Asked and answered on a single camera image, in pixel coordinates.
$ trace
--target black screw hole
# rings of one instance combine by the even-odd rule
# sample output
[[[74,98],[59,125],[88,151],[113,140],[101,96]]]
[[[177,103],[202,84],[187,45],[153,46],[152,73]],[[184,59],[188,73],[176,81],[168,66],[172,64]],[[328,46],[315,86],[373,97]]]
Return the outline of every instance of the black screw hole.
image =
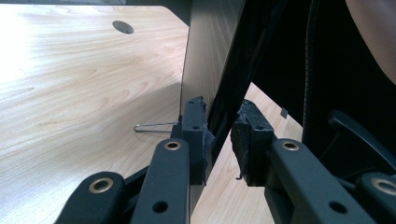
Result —
[[[396,186],[393,186],[387,182],[379,182],[378,185],[380,188],[385,189],[387,191],[396,192]]]
[[[178,144],[177,143],[169,143],[168,147],[175,148],[175,147],[178,147]]]
[[[116,30],[120,31],[121,33],[131,35],[134,33],[134,28],[124,21],[113,21],[113,26]]]
[[[293,143],[286,143],[285,147],[289,147],[289,148],[297,148],[296,145],[294,145]]]
[[[163,213],[168,209],[168,203],[166,202],[157,202],[154,205],[152,205],[152,210],[155,213]]]
[[[257,129],[257,130],[263,130],[263,129],[264,129],[264,126],[262,126],[262,125],[256,126],[256,129]]]
[[[332,210],[334,210],[334,211],[337,212],[337,213],[345,214],[345,213],[347,212],[347,209],[346,209],[341,203],[338,203],[338,202],[330,202],[330,203],[329,203],[329,206],[330,206],[330,208],[331,208]]]
[[[95,185],[93,185],[93,188],[97,190],[101,190],[107,188],[107,186],[108,186],[108,182],[106,180],[101,180],[97,182]]]

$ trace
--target black fabric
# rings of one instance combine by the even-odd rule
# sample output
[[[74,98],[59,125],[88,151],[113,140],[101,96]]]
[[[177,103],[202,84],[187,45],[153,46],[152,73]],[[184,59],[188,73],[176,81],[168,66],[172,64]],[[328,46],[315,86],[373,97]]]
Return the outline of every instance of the black fabric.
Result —
[[[310,129],[305,144],[320,155],[334,132],[332,109],[348,114],[396,155],[396,86],[381,71],[345,1],[321,1],[314,42]]]

